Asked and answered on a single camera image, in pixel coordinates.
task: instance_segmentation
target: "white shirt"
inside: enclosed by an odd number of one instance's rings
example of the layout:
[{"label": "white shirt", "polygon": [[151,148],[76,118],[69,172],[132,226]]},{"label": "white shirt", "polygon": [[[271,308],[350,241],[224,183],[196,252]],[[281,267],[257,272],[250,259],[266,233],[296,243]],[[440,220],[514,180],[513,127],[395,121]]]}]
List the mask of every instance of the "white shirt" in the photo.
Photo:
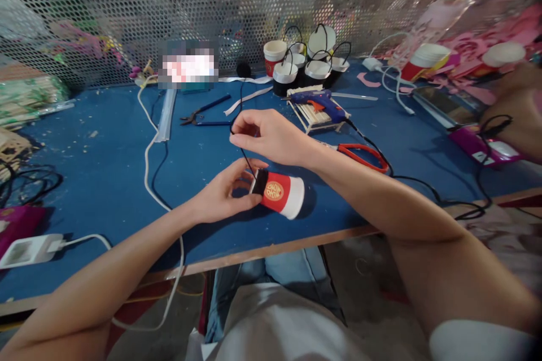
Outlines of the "white shirt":
[{"label": "white shirt", "polygon": [[[329,310],[275,283],[239,288],[222,341],[202,342],[197,332],[191,334],[187,361],[369,360],[357,337]],[[435,361],[501,361],[522,359],[534,342],[508,327],[450,320],[433,331],[429,346]]]}]

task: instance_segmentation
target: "metal mesh panel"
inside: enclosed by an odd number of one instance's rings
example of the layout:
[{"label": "metal mesh panel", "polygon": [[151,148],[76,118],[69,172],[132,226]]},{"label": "metal mesh panel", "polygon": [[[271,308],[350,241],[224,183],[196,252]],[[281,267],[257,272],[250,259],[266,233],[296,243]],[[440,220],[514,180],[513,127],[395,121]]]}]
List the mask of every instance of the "metal mesh panel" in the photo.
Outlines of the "metal mesh panel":
[{"label": "metal mesh panel", "polygon": [[[228,74],[240,60],[262,68],[263,44],[291,24],[305,40],[317,23],[332,25],[338,42],[351,41],[352,55],[362,55],[408,29],[432,1],[0,0],[0,52],[82,88],[128,83],[132,66],[152,58],[157,67],[159,41],[193,38],[217,43]],[[453,30],[482,29],[530,1],[481,0]],[[65,20],[73,30],[59,27]]]}]

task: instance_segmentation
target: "blue-handled pliers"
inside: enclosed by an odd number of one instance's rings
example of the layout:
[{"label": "blue-handled pliers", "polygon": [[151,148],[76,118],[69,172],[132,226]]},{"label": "blue-handled pliers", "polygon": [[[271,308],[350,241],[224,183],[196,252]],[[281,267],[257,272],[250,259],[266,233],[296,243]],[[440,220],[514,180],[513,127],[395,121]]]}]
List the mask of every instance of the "blue-handled pliers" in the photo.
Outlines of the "blue-handled pliers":
[{"label": "blue-handled pliers", "polygon": [[196,117],[199,116],[203,118],[203,116],[200,114],[202,111],[205,111],[207,109],[210,109],[211,107],[216,106],[217,104],[222,103],[224,100],[231,99],[230,95],[225,95],[224,97],[219,98],[218,100],[215,100],[212,103],[206,104],[203,107],[200,107],[197,109],[194,113],[190,115],[190,117],[181,117],[181,120],[185,120],[185,122],[181,123],[181,125],[187,125],[187,124],[194,124],[197,126],[219,126],[219,125],[230,125],[231,121],[209,121],[209,122],[197,122]]}]

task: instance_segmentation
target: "left hand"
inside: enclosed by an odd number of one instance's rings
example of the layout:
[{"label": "left hand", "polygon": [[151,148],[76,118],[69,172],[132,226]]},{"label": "left hand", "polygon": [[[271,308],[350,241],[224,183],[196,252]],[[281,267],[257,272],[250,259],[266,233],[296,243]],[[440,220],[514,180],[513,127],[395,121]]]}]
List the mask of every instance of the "left hand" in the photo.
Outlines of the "left hand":
[{"label": "left hand", "polygon": [[[265,169],[269,166],[257,159],[249,159],[249,162],[254,172],[258,168]],[[187,202],[192,206],[196,224],[214,223],[257,206],[261,202],[261,195],[256,193],[239,198],[231,196],[234,189],[250,190],[253,179],[244,158],[239,158],[216,175],[201,192]]]}]

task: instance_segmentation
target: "hand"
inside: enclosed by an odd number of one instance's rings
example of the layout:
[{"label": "hand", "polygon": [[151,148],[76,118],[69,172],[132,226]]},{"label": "hand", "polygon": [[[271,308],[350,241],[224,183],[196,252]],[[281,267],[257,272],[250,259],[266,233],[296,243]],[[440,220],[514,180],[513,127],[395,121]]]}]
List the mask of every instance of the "hand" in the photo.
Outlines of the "hand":
[{"label": "hand", "polygon": [[[265,169],[269,166],[257,159],[249,161],[254,172],[258,168]],[[253,179],[244,158],[239,158],[216,175],[201,192],[187,202],[194,213],[195,223],[214,223],[258,205],[261,195],[249,193],[239,198],[231,196],[234,189],[250,190]]]},{"label": "hand", "polygon": [[304,166],[320,144],[276,110],[244,110],[235,119],[230,142],[283,165]]}]

